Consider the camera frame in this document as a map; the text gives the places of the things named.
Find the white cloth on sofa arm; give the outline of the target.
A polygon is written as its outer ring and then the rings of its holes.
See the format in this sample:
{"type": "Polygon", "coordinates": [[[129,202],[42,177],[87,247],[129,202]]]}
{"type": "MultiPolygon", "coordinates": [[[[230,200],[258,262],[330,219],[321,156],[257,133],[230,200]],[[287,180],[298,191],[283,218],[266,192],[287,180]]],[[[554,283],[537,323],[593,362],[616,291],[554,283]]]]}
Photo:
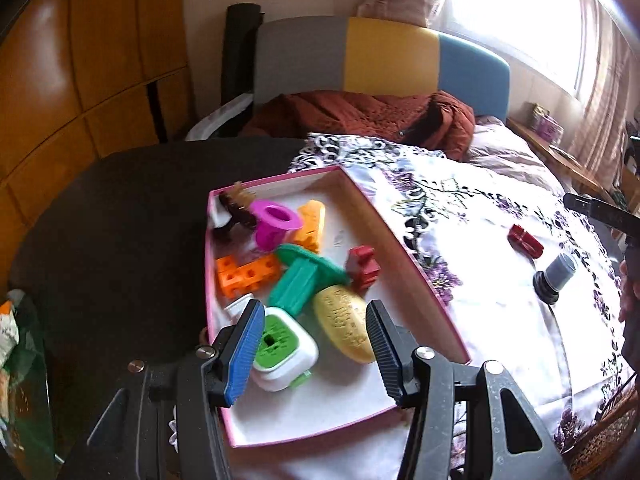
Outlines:
{"type": "Polygon", "coordinates": [[[193,126],[186,135],[186,142],[205,141],[235,117],[240,116],[254,102],[253,93],[242,93],[211,112],[193,126]]]}

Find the person's hand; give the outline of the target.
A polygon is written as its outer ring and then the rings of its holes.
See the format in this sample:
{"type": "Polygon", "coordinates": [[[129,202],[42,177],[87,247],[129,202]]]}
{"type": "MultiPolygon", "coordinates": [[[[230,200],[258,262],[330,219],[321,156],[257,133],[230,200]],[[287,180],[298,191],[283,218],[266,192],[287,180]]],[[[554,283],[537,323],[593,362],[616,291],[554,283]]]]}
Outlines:
{"type": "Polygon", "coordinates": [[[639,284],[628,276],[626,261],[620,264],[620,314],[618,320],[626,322],[639,302],[639,284]]]}

